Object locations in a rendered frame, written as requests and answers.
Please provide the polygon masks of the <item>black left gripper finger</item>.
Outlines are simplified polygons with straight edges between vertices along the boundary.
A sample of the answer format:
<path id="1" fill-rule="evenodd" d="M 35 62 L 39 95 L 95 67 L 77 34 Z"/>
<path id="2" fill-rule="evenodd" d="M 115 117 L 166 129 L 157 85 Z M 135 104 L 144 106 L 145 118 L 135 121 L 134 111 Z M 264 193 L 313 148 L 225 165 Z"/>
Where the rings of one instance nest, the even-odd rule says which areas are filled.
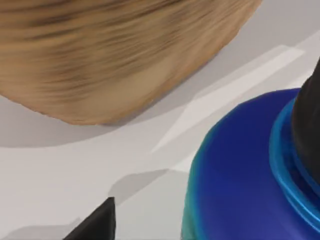
<path id="1" fill-rule="evenodd" d="M 115 240 L 115 198 L 108 197 L 86 219 L 73 229 L 64 240 Z"/>

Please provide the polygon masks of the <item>blue bottle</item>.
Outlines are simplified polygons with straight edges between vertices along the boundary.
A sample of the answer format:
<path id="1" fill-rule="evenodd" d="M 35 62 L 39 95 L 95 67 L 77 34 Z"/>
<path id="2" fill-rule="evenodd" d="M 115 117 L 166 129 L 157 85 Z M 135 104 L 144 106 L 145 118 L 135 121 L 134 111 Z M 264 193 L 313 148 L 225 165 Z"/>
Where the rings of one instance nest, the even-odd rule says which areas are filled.
<path id="1" fill-rule="evenodd" d="M 247 100 L 206 134 L 181 240 L 320 240 L 320 58 L 302 87 Z"/>

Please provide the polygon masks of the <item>round wooden basket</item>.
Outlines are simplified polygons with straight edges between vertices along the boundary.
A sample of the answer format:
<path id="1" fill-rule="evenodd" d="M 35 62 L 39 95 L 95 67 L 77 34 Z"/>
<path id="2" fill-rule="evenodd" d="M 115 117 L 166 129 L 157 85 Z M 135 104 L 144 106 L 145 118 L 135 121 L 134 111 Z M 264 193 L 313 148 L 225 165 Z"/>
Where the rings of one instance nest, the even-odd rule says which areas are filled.
<path id="1" fill-rule="evenodd" d="M 158 100 L 210 61 L 262 0 L 0 0 L 0 95 L 75 125 Z"/>

